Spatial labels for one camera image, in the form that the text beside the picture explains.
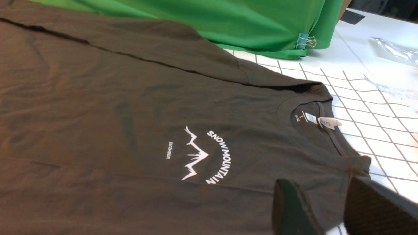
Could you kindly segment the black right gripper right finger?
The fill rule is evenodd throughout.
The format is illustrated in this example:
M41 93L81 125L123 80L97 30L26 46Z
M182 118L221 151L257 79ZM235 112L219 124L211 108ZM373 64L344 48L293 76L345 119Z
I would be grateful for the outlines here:
M416 235L418 207L366 177L353 177L344 209L350 235Z

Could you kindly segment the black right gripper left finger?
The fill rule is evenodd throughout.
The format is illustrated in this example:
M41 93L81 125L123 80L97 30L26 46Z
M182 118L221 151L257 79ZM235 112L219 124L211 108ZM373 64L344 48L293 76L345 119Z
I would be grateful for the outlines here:
M274 184L272 229L275 235L322 234L302 190L291 180L278 179Z

